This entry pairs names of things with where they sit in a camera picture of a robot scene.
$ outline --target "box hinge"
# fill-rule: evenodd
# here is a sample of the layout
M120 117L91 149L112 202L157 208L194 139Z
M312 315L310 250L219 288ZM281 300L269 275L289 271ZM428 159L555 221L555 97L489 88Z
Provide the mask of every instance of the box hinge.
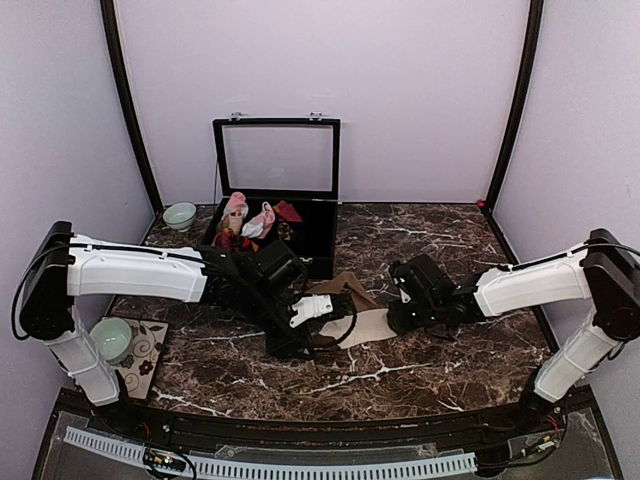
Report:
M229 115L229 120L236 122L238 120L240 120L240 117L246 117L247 114L246 113L242 113L242 112L232 112Z
M310 122L321 122L322 121L322 112L311 112L309 114Z

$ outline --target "white cable track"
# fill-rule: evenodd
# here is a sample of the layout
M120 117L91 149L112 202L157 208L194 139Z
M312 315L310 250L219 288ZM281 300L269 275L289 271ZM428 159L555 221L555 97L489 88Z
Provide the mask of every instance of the white cable track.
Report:
M67 427L64 441L103 457L134 467L142 463L145 447L127 440L109 438L96 432ZM370 465L274 465L233 462L200 455L188 455L196 467L197 477L207 480L422 480L445 478L477 470L475 454L463 453L440 458ZM158 471L173 473L156 467ZM187 469L181 477L191 478Z

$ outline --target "purple wall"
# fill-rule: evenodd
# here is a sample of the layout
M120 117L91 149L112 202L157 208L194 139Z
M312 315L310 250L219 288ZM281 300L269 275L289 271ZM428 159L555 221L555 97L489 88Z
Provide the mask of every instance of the purple wall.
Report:
M111 74L99 2L0 2L0 464L26 479L63 375L9 328L16 284L55 220L137 243L152 213ZM81 305L88 323L106 299Z
M522 126L496 217L521 260L605 227L640 247L640 4L545 2ZM560 340L587 302L549 306ZM590 377L627 478L640 478L640 350Z
M528 4L119 2L163 200L212 202L214 118L322 111L344 122L342 200L475 202L500 149Z

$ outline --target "box lid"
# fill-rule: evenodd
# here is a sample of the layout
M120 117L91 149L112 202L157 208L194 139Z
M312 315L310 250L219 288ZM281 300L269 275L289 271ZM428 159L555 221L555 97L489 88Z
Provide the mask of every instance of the box lid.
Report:
M213 134L224 196L338 199L339 119L224 118Z

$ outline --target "red cloth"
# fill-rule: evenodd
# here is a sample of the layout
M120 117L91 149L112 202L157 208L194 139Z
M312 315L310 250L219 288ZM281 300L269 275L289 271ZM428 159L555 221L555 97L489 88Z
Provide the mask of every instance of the red cloth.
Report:
M298 214L293 205L290 203L281 200L278 205L273 207L275 212L278 214L278 217L283 222L292 222L292 223L300 223L302 222L302 217Z

